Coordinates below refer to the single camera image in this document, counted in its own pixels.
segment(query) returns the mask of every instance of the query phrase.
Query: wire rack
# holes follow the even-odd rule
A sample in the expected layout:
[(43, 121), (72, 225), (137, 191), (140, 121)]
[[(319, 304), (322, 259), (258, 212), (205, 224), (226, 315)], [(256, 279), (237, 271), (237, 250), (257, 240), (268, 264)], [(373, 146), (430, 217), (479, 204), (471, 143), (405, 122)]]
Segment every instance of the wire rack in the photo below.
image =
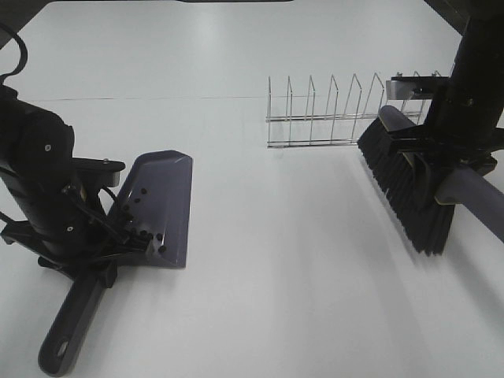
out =
[[(432, 75), (440, 76), (437, 71)], [(382, 106), (396, 106), (419, 124), (430, 101), (389, 100), (385, 95), (384, 82), (376, 72), (372, 75), (367, 93), (357, 74), (353, 74), (344, 102), (340, 101), (340, 89), (334, 75), (329, 80), (327, 97), (317, 97), (312, 76), (309, 77), (306, 95), (295, 95), (292, 87), (289, 76), (287, 93), (273, 96), (272, 80), (268, 78), (266, 122), (270, 148), (355, 145), (370, 122), (376, 119)]]

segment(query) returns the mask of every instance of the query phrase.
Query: white surface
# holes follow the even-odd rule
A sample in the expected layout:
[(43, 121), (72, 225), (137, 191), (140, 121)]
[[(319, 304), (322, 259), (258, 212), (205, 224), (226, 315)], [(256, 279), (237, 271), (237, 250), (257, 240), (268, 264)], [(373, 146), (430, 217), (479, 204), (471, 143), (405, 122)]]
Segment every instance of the white surface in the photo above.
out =
[[(30, 66), (9, 83), (74, 126), (76, 156), (131, 166), (143, 152), (169, 148), (195, 159), (187, 268), (121, 269), (72, 377), (502, 376), (504, 254), (482, 224), (460, 208), (445, 254), (416, 255), (358, 150), (265, 149), (268, 74), (328, 77), (359, 66), (370, 77), (376, 65), (446, 72), (458, 38), (418, 1), (380, 8), (363, 2), (354, 10), (343, 2), (309, 3), (310, 23), (303, 19), (308, 2), (301, 1), (54, 3), (22, 31)], [(285, 13), (270, 11), (280, 8)], [(196, 45), (189, 37), (202, 28), (201, 14), (213, 15), (219, 22), (211, 24), (223, 29)], [(372, 28), (355, 24), (358, 14)], [(150, 18), (163, 20), (162, 27)], [(85, 22), (99, 27), (88, 30)], [(136, 43), (147, 43), (154, 30), (157, 41), (193, 43), (193, 50), (174, 57)], [(342, 30), (345, 39), (332, 40)], [(301, 31), (324, 38), (285, 38)], [(379, 35), (383, 53), (356, 49), (334, 62), (352, 32), (362, 41)], [(233, 45), (240, 33), (274, 41), (275, 56), (262, 57), (259, 43)], [(123, 48), (109, 46), (113, 36)], [(414, 57), (408, 45), (416, 47)], [(233, 46), (237, 66), (228, 60)], [(423, 54), (427, 46), (432, 53)], [(221, 59), (225, 72), (209, 69), (198, 86), (191, 72), (203, 65), (197, 59), (198, 69), (190, 70), (191, 51), (214, 57), (213, 69)], [(0, 59), (13, 59), (13, 52), (1, 51)], [(162, 59), (137, 76), (135, 89), (139, 62), (123, 57), (143, 54)], [(284, 55), (294, 54), (285, 66)], [(187, 98), (149, 99), (154, 94)], [(261, 97), (190, 98), (200, 95)], [(51, 101), (94, 96), (141, 99)], [(504, 188), (501, 167), (491, 179)], [(1, 190), (0, 208), (20, 219)], [(0, 250), (0, 376), (43, 376), (36, 356), (70, 282), (18, 246)]]

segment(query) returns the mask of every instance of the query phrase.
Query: broom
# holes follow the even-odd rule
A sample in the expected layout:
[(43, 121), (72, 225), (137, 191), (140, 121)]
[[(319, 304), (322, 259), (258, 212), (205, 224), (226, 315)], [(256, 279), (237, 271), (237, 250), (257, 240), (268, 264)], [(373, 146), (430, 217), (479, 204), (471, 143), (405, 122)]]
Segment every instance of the broom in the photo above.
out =
[[(504, 13), (478, 17), (469, 20), (424, 124), (385, 106), (358, 140), (407, 237), (427, 255), (443, 252), (457, 203), (504, 241), (504, 195), (482, 177), (497, 164), (491, 152), (504, 149), (496, 128), (504, 107)], [(415, 80), (411, 95), (428, 89)]]

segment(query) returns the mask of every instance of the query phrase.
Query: metal wire frame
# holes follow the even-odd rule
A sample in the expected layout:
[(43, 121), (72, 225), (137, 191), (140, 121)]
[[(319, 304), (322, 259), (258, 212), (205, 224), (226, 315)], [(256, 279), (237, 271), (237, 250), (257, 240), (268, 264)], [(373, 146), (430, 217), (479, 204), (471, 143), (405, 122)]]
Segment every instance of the metal wire frame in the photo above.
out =
[[(368, 109), (370, 105), (372, 105), (372, 91), (373, 88), (378, 86), (378, 96), (373, 99), (373, 102), (377, 103), (376, 111), (369, 112)], [(357, 96), (357, 105), (354, 108), (353, 112), (348, 111), (348, 107), (350, 104), (350, 96), (354, 91), (358, 92)], [(385, 86), (380, 78), (380, 76), (374, 72), (371, 83), (369, 86), (369, 90), (366, 96), (365, 104), (363, 110), (360, 112), (361, 108), (361, 100), (362, 100), (362, 85), (361, 81), (358, 79), (357, 74), (352, 75), (352, 79), (350, 82), (350, 87), (348, 90), (348, 94), (346, 96), (345, 106), (343, 113), (337, 113), (338, 101), (339, 101), (339, 86), (336, 83), (336, 79), (334, 75), (331, 75), (329, 80), (329, 89), (328, 89), (328, 97), (325, 104), (325, 112), (324, 114), (315, 114), (315, 104), (316, 104), (316, 90), (313, 82), (313, 77), (310, 75), (309, 83), (308, 83), (308, 92), (306, 94), (306, 106), (305, 112), (303, 115), (293, 115), (293, 97), (294, 93), (292, 90), (292, 82), (291, 77), (287, 77), (287, 93), (286, 93), (286, 103), (285, 103), (285, 115), (282, 116), (273, 116), (272, 115), (272, 81), (271, 77), (268, 78), (268, 110), (266, 116), (266, 122), (269, 126), (268, 131), (268, 147), (300, 147), (300, 146), (341, 146), (341, 145), (354, 145), (357, 143), (357, 138), (355, 135), (355, 128), (358, 120), (373, 120), (377, 117), (378, 111), (381, 106), (384, 104), (384, 96), (385, 96)], [(416, 118), (417, 123), (420, 121), (421, 115), (424, 111), (425, 100), (422, 100), (421, 108), (419, 111), (405, 111), (406, 103), (408, 100), (405, 100), (402, 105), (402, 111), (409, 118)], [(338, 127), (336, 121), (348, 121), (352, 120), (353, 125), (351, 129), (350, 135), (347, 138), (335, 138), (335, 130)], [(331, 121), (330, 133), (328, 133), (326, 138), (314, 139), (313, 138), (313, 123), (314, 121)], [(287, 140), (272, 140), (272, 124), (288, 122), (288, 139)], [(292, 135), (292, 123), (302, 123), (306, 124), (306, 127), (309, 127), (309, 138), (306, 139), (293, 139)]]

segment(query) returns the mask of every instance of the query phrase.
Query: white backdrop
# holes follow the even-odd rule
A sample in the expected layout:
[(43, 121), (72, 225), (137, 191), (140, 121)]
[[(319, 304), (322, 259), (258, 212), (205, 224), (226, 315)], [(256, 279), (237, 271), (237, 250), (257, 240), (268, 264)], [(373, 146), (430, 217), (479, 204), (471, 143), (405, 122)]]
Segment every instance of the white backdrop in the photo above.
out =
[[(482, 224), (458, 208), (445, 254), (417, 255), (356, 147), (265, 148), (268, 75), (447, 74), (460, 37), (426, 4), (57, 2), (20, 34), (8, 84), (73, 125), (75, 156), (195, 160), (187, 268), (122, 268), (73, 377), (502, 376), (504, 254)], [(0, 376), (43, 376), (70, 282), (0, 250)]]

